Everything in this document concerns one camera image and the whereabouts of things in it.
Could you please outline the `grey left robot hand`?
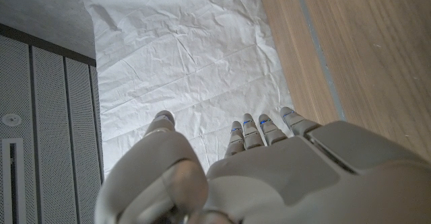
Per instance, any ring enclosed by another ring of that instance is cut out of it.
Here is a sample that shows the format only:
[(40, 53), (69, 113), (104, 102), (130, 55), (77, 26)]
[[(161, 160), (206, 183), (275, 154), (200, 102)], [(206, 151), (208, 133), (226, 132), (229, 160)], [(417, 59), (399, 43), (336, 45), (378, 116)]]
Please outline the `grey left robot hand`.
[(233, 122), (223, 159), (204, 171), (161, 111), (97, 197), (97, 223), (429, 223), (430, 163), (344, 121), (281, 109)]

